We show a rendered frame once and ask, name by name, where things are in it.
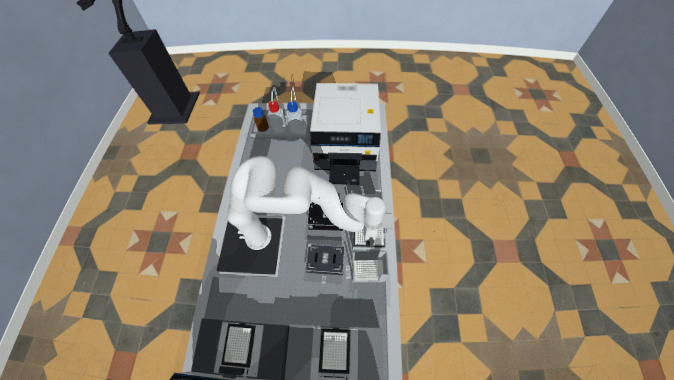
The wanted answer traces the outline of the white plastic bottle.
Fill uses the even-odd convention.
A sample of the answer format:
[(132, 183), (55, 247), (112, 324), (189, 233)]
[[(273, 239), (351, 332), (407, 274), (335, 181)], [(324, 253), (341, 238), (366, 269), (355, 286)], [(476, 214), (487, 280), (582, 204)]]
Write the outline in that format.
[(299, 111), (300, 111), (299, 114), (295, 117), (289, 116), (288, 111), (286, 112), (289, 128), (291, 132), (294, 133), (301, 132), (304, 129), (302, 112), (300, 109)]
[(286, 122), (283, 114), (283, 110), (280, 108), (281, 114), (277, 117), (272, 117), (268, 112), (269, 120), (272, 126), (272, 130), (276, 133), (281, 133), (286, 130)]

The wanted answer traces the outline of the brown glass bottle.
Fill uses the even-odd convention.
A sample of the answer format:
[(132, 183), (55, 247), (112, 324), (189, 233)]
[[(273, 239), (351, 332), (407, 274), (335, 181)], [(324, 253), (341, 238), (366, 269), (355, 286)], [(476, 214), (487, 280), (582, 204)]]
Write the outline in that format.
[(268, 130), (269, 125), (268, 125), (268, 122), (267, 122), (267, 119), (266, 119), (265, 115), (264, 115), (264, 120), (256, 121), (256, 118), (254, 118), (254, 121), (255, 121), (255, 124), (257, 126), (258, 131), (264, 132), (264, 131)]

